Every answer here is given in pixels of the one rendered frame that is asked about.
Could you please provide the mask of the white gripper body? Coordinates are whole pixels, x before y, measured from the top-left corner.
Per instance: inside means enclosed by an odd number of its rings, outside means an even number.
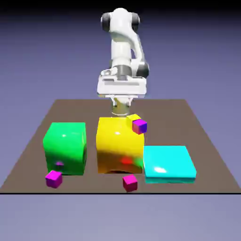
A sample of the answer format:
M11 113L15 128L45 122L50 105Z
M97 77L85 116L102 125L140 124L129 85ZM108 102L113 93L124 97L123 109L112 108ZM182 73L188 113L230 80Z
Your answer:
M118 80L117 76L100 76L97 84L99 95L144 96L147 92L146 79L127 76L126 80Z

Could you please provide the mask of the large cyan box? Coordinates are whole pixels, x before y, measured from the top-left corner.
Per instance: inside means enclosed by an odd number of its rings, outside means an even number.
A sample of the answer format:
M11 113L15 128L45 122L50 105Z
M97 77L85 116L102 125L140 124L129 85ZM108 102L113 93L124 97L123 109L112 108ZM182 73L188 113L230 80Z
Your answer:
M185 146L145 146L143 162L147 184L195 182L197 171Z

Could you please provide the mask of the large yellow box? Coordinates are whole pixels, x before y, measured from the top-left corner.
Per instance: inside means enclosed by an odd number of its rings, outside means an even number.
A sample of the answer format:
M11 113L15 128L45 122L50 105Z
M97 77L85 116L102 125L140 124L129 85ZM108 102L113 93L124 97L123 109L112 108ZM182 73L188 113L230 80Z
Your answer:
M132 130L129 117L100 117L96 132L98 173L141 174L144 134Z

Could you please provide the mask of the large green box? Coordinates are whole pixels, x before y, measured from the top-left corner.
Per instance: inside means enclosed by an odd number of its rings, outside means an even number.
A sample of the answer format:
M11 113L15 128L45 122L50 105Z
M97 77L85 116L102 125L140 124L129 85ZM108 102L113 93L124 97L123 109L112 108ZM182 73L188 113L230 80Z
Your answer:
M53 122L43 138L48 171L82 176L87 160L84 122Z

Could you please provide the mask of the small pink cube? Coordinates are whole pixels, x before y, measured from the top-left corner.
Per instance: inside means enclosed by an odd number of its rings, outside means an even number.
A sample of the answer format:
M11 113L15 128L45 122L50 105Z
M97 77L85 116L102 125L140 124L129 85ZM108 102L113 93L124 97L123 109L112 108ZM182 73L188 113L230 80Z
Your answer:
M123 187L126 190L126 192L132 192L137 190L138 188L138 181L135 175L127 175L122 178L123 181Z

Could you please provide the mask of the small magenta cube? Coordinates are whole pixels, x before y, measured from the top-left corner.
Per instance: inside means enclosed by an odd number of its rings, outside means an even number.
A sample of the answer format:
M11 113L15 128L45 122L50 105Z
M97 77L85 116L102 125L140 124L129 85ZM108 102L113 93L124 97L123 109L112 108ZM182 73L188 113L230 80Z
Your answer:
M48 187L58 188L63 181L62 173L52 170L45 176L45 180Z

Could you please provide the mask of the small purple cube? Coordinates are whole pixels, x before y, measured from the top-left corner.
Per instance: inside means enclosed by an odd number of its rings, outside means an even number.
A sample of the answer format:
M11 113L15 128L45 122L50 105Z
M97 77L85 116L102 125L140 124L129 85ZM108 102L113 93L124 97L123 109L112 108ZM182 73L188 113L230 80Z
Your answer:
M138 135L146 133L147 132L147 122L142 119L132 121L132 130L133 130L133 132L135 132Z

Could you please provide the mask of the small yellow cube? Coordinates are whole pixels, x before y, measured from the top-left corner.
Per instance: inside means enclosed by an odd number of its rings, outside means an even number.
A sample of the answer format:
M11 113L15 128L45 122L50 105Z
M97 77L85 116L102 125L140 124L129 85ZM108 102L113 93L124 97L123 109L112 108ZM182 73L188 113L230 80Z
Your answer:
M126 116L126 118L127 118L128 122L133 122L133 121L141 119L141 117L137 114L128 115L128 116Z

